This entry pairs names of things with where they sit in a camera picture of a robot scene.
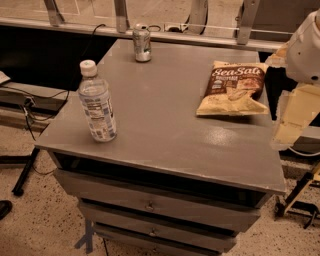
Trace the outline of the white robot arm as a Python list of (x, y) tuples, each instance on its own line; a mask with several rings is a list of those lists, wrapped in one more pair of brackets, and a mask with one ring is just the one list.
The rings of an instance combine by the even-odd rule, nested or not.
[(292, 147), (320, 113), (320, 10), (310, 13), (292, 35), (286, 48), (286, 76), (297, 82), (283, 91), (276, 110), (272, 147)]

